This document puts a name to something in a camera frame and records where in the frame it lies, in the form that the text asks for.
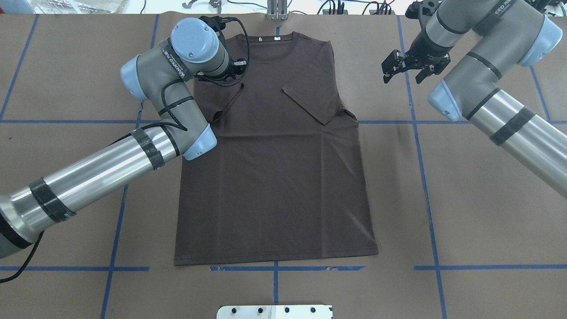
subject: dark brown t-shirt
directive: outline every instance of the dark brown t-shirt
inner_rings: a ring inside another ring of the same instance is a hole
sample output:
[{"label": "dark brown t-shirt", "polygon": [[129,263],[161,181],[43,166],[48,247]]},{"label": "dark brown t-shirt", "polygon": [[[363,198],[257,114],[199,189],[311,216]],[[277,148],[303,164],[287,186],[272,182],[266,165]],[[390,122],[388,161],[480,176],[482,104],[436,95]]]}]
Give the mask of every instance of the dark brown t-shirt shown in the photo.
[{"label": "dark brown t-shirt", "polygon": [[[377,254],[331,44],[296,32],[251,41],[242,85],[195,84],[218,145],[183,161],[175,265]],[[246,56],[244,36],[226,44]]]}]

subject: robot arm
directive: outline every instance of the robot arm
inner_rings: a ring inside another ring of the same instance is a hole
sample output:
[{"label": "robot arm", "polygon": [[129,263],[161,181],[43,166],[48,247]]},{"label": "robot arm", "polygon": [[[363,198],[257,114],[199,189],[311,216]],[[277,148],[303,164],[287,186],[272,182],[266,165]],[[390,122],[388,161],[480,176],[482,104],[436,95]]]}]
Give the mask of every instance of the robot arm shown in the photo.
[{"label": "robot arm", "polygon": [[0,196],[0,258],[26,248],[46,228],[175,157],[182,154],[192,160],[216,146],[217,139],[184,82],[197,72],[208,81],[244,75],[246,62],[232,62],[219,43],[223,37],[219,41],[216,34],[232,20],[183,19],[170,39],[122,67],[125,86],[136,98],[150,99],[162,121],[137,128],[105,149]]},{"label": "robot arm", "polygon": [[496,85],[514,65],[531,66],[549,53],[561,29],[521,0],[415,2],[406,15],[420,18],[422,31],[408,52],[394,51],[382,63],[384,82],[408,69],[422,69],[418,83],[439,74],[451,48],[472,29],[483,38],[429,103],[451,121],[465,117],[567,198],[567,136]]}]

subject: white bracket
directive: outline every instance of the white bracket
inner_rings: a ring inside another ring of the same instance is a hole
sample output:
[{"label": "white bracket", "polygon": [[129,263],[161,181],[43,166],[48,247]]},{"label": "white bracket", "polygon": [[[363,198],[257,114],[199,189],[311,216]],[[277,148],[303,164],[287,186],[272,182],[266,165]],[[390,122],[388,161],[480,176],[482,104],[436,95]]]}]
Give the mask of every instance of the white bracket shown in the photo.
[{"label": "white bracket", "polygon": [[333,319],[333,306],[223,306],[217,312],[217,319]]},{"label": "white bracket", "polygon": [[287,20],[287,0],[268,0],[268,20]]}]

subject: light blue cap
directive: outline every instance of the light blue cap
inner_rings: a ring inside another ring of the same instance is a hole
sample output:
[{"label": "light blue cap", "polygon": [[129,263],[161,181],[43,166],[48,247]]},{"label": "light blue cap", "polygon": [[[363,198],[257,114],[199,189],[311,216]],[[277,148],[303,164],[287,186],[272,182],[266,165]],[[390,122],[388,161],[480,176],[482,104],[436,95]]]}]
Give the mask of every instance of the light blue cap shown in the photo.
[{"label": "light blue cap", "polygon": [[557,43],[561,41],[562,36],[563,31],[545,15],[543,26],[539,31],[538,37],[535,39],[534,44],[526,56],[524,56],[518,64],[521,66],[531,66],[538,62],[543,56],[553,50]]},{"label": "light blue cap", "polygon": [[187,152],[183,153],[183,157],[186,160],[194,160],[195,158],[205,154],[206,152],[217,146],[217,138],[215,137],[211,125],[207,124],[207,127],[203,130],[201,135],[197,140],[189,147]]},{"label": "light blue cap", "polygon": [[138,69],[136,64],[138,62],[138,54],[132,60],[126,62],[120,68],[120,77],[122,78],[122,82],[124,86],[134,95],[135,98],[138,100],[147,100],[146,94],[142,91],[142,87],[140,86],[140,81],[138,80]]},{"label": "light blue cap", "polygon": [[427,101],[446,118],[455,122],[463,117],[455,97],[449,90],[445,80],[441,80],[427,98]]},{"label": "light blue cap", "polygon": [[205,22],[197,18],[179,21],[171,31],[171,46],[183,60],[203,63],[217,54],[217,34]]}]

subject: white metal plate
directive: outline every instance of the white metal plate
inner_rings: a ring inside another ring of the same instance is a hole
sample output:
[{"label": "white metal plate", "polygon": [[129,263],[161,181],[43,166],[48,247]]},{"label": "white metal plate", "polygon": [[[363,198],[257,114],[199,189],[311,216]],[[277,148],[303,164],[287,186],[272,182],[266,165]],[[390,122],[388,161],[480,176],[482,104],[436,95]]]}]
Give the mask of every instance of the white metal plate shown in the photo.
[{"label": "white metal plate", "polygon": [[217,319],[333,319],[331,305],[223,306]]}]

